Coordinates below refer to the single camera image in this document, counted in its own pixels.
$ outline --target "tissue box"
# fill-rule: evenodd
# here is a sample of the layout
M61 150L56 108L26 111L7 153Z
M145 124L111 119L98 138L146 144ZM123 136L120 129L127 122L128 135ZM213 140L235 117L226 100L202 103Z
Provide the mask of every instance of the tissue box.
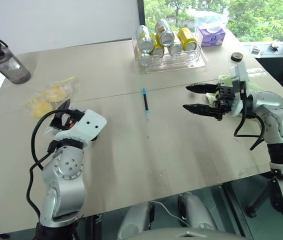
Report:
M197 27L195 39L197 44L201 47L218 46L222 45L225 37L225 32L221 28L219 31L211 33L206 29L201 29Z

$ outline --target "pen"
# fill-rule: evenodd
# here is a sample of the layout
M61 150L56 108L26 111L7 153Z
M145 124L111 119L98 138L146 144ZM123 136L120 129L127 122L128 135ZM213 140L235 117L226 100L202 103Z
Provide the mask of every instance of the pen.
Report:
M148 103L147 103L147 96L146 96L146 88L142 89L142 94L143 94L143 101L145 103L145 111L146 111L146 117L147 119L150 119L150 111L148 109Z

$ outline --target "can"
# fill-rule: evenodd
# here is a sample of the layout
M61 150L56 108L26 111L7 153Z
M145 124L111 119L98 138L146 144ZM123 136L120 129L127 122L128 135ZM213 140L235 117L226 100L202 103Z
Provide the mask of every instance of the can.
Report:
M165 19L160 19L155 26L155 32L158 35L159 43L163 47L169 47L174 42L174 33Z
M171 56L183 51L183 44L178 38L177 34L174 34L174 37L175 38L173 43L168 47L168 52L170 53Z
M191 51L196 49L197 41L194 38L192 32L187 27L183 27L179 30L178 37L182 43L184 51Z
M158 35L156 34L156 32L152 32L150 34L150 37L153 39L153 42L154 42L153 50L150 53L150 55L153 55L153 56L162 56L162 55L164 55L165 49L164 49L164 47L162 45L160 45L160 41L158 39Z
M150 53L154 48L154 40L151 38L150 31L144 25L140 25L136 29L136 39L138 49L144 53Z
M148 53L143 53L140 50L137 52L137 62L143 67L147 67L152 63L152 57Z

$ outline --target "gray bottle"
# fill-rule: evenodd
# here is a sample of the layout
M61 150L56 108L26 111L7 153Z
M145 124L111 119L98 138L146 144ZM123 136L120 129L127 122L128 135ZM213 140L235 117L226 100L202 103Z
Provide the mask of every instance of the gray bottle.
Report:
M31 73L2 40L0 40L0 72L13 84L23 84L31 78Z

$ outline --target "green foliage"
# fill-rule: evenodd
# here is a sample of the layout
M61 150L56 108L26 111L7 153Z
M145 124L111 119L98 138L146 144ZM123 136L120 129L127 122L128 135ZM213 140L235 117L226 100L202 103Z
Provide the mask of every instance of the green foliage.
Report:
M144 0L146 25L155 30L161 18L193 21L188 8L228 12L229 28L242 42L283 41L283 1L278 0ZM173 30L179 27L171 25Z

